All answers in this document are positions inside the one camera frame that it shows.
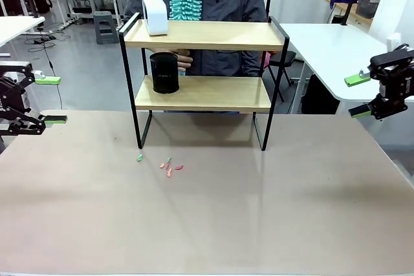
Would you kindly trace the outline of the black backpack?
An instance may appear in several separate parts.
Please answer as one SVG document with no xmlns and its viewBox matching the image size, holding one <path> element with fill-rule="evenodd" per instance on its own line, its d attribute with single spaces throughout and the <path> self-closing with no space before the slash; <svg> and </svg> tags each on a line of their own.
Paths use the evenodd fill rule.
<svg viewBox="0 0 414 276">
<path fill-rule="evenodd" d="M 40 14 L 46 14 L 50 12 L 53 7 L 51 0 L 34 0 L 36 9 Z"/>
</svg>

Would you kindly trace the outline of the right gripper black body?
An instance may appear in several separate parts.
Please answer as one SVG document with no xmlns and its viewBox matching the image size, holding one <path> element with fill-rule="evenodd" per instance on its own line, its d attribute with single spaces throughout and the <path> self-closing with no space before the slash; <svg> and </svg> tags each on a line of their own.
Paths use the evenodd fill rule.
<svg viewBox="0 0 414 276">
<path fill-rule="evenodd" d="M 405 99 L 414 96 L 414 50 L 401 44 L 374 56 L 369 71 L 370 78 L 379 81 L 379 93 L 369 103 L 371 114 L 381 120 L 406 111 Z"/>
</svg>

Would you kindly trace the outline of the person's right hand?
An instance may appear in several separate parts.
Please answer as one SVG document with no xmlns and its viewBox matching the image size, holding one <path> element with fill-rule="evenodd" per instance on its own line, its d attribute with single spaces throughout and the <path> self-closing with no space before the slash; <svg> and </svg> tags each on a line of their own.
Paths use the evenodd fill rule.
<svg viewBox="0 0 414 276">
<path fill-rule="evenodd" d="M 177 56 L 178 69 L 185 72 L 193 63 L 193 58 L 190 56 L 190 51 L 186 49 L 177 49 L 174 51 Z"/>
</svg>

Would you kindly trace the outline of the black folding chair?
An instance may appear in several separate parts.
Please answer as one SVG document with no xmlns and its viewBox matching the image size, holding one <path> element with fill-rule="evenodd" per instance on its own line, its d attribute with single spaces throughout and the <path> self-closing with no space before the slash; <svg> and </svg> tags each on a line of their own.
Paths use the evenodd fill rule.
<svg viewBox="0 0 414 276">
<path fill-rule="evenodd" d="M 284 63 L 281 62 L 280 52 L 267 53 L 266 61 L 265 61 L 265 69 L 268 69 L 274 84 L 276 84 L 276 76 L 273 73 L 272 67 L 280 68 L 280 66 L 283 65 L 283 74 L 285 75 L 286 81 L 289 87 L 293 85 L 293 81 L 289 78 L 286 68 L 291 67 L 295 59 L 296 59 L 296 53 L 293 51 L 289 51 L 289 50 L 287 51 L 287 54 L 285 56 Z"/>
</svg>

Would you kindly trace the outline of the black mesh pen cup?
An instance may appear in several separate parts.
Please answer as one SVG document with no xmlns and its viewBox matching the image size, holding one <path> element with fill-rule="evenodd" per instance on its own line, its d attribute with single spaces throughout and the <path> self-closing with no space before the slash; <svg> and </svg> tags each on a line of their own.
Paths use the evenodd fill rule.
<svg viewBox="0 0 414 276">
<path fill-rule="evenodd" d="M 172 94 L 179 90 L 178 57 L 171 52 L 157 52 L 150 56 L 153 90 Z"/>
</svg>

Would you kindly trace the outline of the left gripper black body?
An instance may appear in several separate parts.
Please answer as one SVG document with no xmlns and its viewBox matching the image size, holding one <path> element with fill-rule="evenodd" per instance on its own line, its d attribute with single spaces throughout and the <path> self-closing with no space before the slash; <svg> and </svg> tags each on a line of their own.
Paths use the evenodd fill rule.
<svg viewBox="0 0 414 276">
<path fill-rule="evenodd" d="M 32 110 L 25 88 L 35 82 L 27 61 L 0 61 L 0 136 L 41 135 L 45 116 Z"/>
</svg>

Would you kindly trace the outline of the two-tier wooden shelf black frame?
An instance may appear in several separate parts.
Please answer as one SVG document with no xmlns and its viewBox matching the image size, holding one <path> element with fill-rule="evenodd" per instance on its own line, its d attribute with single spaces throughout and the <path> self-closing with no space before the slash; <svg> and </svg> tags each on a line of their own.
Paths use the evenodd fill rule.
<svg viewBox="0 0 414 276">
<path fill-rule="evenodd" d="M 151 78 L 145 75 L 135 92 L 127 48 L 140 48 L 143 59 L 146 58 L 144 52 L 151 48 L 183 48 L 247 50 L 262 54 L 279 52 L 284 61 L 290 38 L 282 26 L 273 17 L 269 17 L 266 23 L 169 21 L 168 26 L 168 34 L 150 36 L 145 21 L 135 13 L 118 34 L 138 148 L 145 144 L 153 111 L 224 111 L 251 114 L 260 148 L 265 150 L 277 97 L 268 96 L 261 76 L 181 76 L 177 92 L 161 95 L 150 90 Z"/>
</svg>

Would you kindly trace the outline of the black bin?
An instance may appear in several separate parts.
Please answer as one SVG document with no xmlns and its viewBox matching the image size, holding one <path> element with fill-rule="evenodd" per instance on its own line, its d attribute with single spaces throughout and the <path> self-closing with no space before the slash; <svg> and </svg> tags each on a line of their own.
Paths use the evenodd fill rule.
<svg viewBox="0 0 414 276">
<path fill-rule="evenodd" d="M 336 114 L 340 101 L 337 100 L 313 74 L 307 85 L 307 90 L 301 99 L 302 114 Z"/>
</svg>

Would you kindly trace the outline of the white table with round edge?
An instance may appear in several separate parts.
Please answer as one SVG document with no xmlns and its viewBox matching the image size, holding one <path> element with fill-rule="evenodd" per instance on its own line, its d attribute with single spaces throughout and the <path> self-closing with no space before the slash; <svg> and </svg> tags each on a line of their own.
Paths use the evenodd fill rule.
<svg viewBox="0 0 414 276">
<path fill-rule="evenodd" d="M 37 35 L 35 29 L 45 22 L 44 17 L 4 16 L 0 17 L 0 47 L 21 34 Z"/>
</svg>

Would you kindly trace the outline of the grey plastic step stool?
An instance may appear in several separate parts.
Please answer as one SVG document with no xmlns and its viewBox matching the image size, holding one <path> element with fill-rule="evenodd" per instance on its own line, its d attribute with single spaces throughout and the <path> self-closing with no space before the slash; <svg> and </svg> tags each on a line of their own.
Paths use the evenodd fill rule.
<svg viewBox="0 0 414 276">
<path fill-rule="evenodd" d="M 118 43 L 118 32 L 112 14 L 108 11 L 95 11 L 93 14 L 96 43 Z"/>
</svg>

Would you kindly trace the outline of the large white table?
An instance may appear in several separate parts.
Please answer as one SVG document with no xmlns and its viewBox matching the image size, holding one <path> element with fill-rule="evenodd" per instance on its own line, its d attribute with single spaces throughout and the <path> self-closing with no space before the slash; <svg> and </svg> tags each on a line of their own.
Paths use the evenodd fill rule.
<svg viewBox="0 0 414 276">
<path fill-rule="evenodd" d="M 373 56 L 386 53 L 384 43 L 352 25 L 282 23 L 281 27 L 305 62 L 291 114 L 298 111 L 305 76 L 310 71 L 340 101 L 337 114 L 344 113 L 349 103 L 370 102 L 378 94 L 376 80 L 348 87 L 345 78 L 366 68 Z"/>
</svg>

